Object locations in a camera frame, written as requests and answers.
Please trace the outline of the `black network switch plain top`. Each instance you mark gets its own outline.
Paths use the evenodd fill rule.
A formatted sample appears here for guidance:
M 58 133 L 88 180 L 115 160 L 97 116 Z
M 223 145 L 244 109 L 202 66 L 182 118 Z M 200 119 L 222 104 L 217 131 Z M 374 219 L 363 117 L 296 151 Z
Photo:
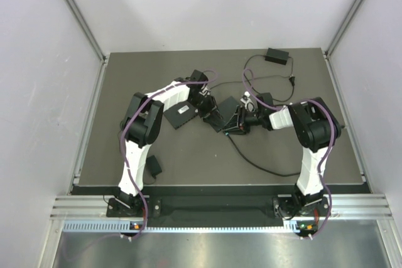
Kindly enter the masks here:
M 239 101 L 234 97 L 228 97 L 218 104 L 217 108 L 221 118 L 212 125 L 212 128 L 215 132 L 220 132 L 222 128 L 230 121 L 231 117 L 236 113 L 238 105 Z

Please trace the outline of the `black switch with white label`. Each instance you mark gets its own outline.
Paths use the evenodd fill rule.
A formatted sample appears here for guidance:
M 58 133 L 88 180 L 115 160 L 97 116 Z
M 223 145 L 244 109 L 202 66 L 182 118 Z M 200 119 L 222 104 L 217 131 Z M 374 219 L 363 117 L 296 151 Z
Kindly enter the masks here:
M 174 129 L 178 129 L 198 115 L 198 110 L 189 102 L 183 101 L 164 111 L 164 116 Z

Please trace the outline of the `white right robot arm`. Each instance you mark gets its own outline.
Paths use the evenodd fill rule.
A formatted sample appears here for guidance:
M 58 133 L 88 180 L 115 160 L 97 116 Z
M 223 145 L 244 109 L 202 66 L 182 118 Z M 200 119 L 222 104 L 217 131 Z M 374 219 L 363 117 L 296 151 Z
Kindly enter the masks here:
M 222 131 L 230 136 L 246 135 L 252 126 L 261 126 L 268 131 L 293 128 L 303 148 L 301 170 L 290 206 L 282 208 L 278 203 L 276 211 L 281 216 L 308 215 L 323 200 L 325 165 L 341 135 L 342 126 L 320 97 L 295 104 L 274 105 L 270 93 L 258 94 L 254 109 L 249 108 L 250 96 L 246 94 L 245 97 L 246 103 L 237 106 Z

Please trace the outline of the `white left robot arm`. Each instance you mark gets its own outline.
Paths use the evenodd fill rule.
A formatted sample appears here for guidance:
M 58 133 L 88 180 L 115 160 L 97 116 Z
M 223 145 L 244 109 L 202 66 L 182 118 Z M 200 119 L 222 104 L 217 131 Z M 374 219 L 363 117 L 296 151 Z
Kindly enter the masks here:
M 144 168 L 148 151 L 159 136 L 164 112 L 183 103 L 194 108 L 205 122 L 215 124 L 222 120 L 210 93 L 207 72 L 194 70 L 191 76 L 176 78 L 155 92 L 133 95 L 121 122 L 119 147 L 124 167 L 118 185 L 120 194 L 116 196 L 128 215 L 137 215 L 146 207 L 142 195 Z

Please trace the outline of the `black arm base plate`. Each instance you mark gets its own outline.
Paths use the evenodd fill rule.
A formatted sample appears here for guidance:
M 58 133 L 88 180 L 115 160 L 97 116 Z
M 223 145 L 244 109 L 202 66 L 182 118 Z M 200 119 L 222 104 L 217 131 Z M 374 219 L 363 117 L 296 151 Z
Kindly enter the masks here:
M 149 196 L 147 227 L 270 227 L 286 218 L 317 221 L 326 200 L 300 208 L 290 196 Z

